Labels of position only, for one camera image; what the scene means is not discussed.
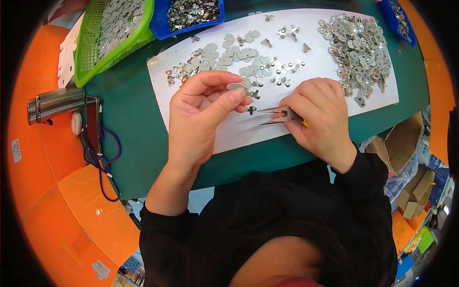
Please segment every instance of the phone screen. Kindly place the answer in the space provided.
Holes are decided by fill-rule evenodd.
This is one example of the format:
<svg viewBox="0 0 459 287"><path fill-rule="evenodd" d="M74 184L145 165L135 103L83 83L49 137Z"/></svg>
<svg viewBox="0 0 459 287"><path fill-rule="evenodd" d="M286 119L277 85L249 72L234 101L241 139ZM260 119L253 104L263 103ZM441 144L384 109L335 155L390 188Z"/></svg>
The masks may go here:
<svg viewBox="0 0 459 287"><path fill-rule="evenodd" d="M100 100L96 97L88 96L86 100L86 126L88 140L94 150L101 153L101 142L99 140L99 105Z"/></svg>

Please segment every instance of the black sleeve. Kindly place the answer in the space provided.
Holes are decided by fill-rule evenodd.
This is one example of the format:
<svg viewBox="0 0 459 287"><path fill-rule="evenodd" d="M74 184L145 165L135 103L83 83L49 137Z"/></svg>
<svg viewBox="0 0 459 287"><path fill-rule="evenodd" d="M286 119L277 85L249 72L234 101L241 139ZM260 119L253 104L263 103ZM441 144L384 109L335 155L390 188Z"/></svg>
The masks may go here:
<svg viewBox="0 0 459 287"><path fill-rule="evenodd" d="M378 155L357 151L354 164L345 174L336 171L335 185L345 197L354 219L372 238L379 262L380 286L391 286L397 272L397 251L392 237L389 197L384 195L387 166Z"/></svg>
<svg viewBox="0 0 459 287"><path fill-rule="evenodd" d="M187 239L198 217L188 210L179 216L140 211L139 246L145 265L144 287L183 286L187 272Z"/></svg>

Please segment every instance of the thermos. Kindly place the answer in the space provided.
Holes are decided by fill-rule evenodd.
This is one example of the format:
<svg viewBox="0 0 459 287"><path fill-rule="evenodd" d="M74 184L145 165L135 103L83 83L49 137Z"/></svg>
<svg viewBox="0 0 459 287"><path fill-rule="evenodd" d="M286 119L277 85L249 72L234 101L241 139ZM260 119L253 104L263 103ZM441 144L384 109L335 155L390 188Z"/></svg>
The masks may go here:
<svg viewBox="0 0 459 287"><path fill-rule="evenodd" d="M28 101L28 123L43 123L63 113L76 111L84 107L85 101L86 91L75 86L39 94Z"/></svg>

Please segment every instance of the smartphone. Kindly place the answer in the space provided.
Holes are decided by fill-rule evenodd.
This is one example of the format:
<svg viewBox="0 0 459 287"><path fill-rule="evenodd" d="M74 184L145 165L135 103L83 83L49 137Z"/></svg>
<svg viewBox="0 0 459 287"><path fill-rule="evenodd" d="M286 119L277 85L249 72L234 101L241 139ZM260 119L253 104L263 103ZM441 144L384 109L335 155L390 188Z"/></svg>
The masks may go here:
<svg viewBox="0 0 459 287"><path fill-rule="evenodd" d="M101 100L98 97L86 97L86 129L88 140L97 153L102 153L99 119L101 118Z"/></svg>

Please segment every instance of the hand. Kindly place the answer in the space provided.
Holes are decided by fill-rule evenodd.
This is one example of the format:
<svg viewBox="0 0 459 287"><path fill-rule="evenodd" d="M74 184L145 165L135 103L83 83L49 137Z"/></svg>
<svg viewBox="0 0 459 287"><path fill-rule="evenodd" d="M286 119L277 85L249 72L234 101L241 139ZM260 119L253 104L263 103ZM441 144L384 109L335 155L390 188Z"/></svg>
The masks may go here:
<svg viewBox="0 0 459 287"><path fill-rule="evenodd" d="M201 71L186 81L169 104L169 160L175 167L199 168L212 156L217 125L231 111L253 102L244 90L227 90L242 78L224 71Z"/></svg>
<svg viewBox="0 0 459 287"><path fill-rule="evenodd" d="M352 167L357 150L349 138L347 104L340 84L328 78L303 81L280 106L290 106L308 123L284 123L297 143L336 171L343 174Z"/></svg>

